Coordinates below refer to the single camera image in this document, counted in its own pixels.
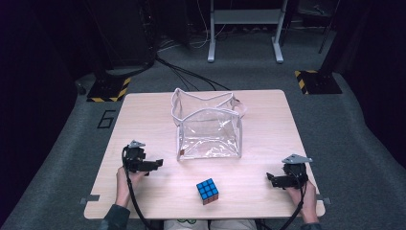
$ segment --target clear plastic bag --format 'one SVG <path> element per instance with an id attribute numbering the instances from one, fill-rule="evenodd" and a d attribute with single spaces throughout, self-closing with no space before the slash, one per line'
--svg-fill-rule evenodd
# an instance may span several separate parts
<path id="1" fill-rule="evenodd" d="M 177 126 L 177 159 L 241 157 L 245 111 L 231 92 L 202 99 L 177 88 L 171 111 Z"/>

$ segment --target metal stand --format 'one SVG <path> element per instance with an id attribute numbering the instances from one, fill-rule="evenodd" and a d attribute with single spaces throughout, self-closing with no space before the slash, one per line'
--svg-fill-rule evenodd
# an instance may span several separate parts
<path id="1" fill-rule="evenodd" d="M 272 10 L 214 10 L 214 0 L 210 5 L 210 48 L 208 62 L 214 62 L 215 24 L 278 24 L 277 33 L 272 37 L 272 45 L 277 63 L 283 63 L 279 43 L 287 0 L 283 0 L 280 9 Z"/>

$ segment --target wooden table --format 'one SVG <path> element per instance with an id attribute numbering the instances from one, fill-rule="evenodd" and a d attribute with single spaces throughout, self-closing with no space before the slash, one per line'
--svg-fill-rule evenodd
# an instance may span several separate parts
<path id="1" fill-rule="evenodd" d="M 195 92 L 211 97 L 220 92 Z M 289 195 L 273 188 L 266 173 L 283 175 L 282 160 L 305 150 L 286 97 L 281 90 L 234 91 L 248 110 L 242 118 L 241 158 L 176 160 L 176 126 L 170 115 L 172 93 L 128 94 L 120 111 L 84 215 L 102 219 L 115 201 L 116 172 L 123 148 L 145 143 L 146 160 L 164 159 L 163 167 L 143 178 L 135 194 L 146 219 L 268 219 L 290 217 Z M 307 164 L 309 179 L 316 185 Z M 219 200 L 202 204 L 196 184 L 212 178 Z M 132 203 L 131 218 L 137 218 Z M 325 206 L 317 203 L 318 216 Z"/>

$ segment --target gray carpet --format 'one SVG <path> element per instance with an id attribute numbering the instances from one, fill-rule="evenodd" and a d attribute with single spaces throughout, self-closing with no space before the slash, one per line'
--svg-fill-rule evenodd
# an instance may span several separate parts
<path id="1" fill-rule="evenodd" d="M 303 95 L 295 70 L 318 69 L 323 36 L 291 31 L 277 64 L 271 34 L 230 35 L 217 41 L 215 63 L 207 62 L 208 43 L 200 49 L 176 46 L 159 52 L 162 59 L 231 89 L 281 89 L 285 92 L 312 170 L 327 205 L 321 222 L 326 229 L 406 229 L 406 173 L 365 126 L 360 106 L 338 74 L 343 94 Z M 199 90 L 213 90 L 202 80 L 187 77 Z M 89 75 L 79 80 L 88 90 Z M 131 79 L 127 93 L 171 92 L 187 89 L 167 66 L 152 68 Z M 90 194 L 122 102 L 76 106 L 46 162 L 1 229 L 97 229 L 100 222 L 83 216 L 80 199 Z M 114 117 L 111 128 L 97 128 L 105 110 Z M 285 219 L 267 219 L 279 229 Z M 297 218 L 289 229 L 299 229 Z M 145 229 L 137 219 L 128 229 Z"/>

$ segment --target sleeve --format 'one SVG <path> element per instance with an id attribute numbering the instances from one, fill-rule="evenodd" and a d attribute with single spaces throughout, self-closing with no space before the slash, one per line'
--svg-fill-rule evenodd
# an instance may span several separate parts
<path id="1" fill-rule="evenodd" d="M 102 220 L 99 230 L 125 230 L 128 218 L 128 209 L 113 204 Z"/>
<path id="2" fill-rule="evenodd" d="M 302 225 L 301 230 L 323 230 L 320 223 L 307 223 Z"/>

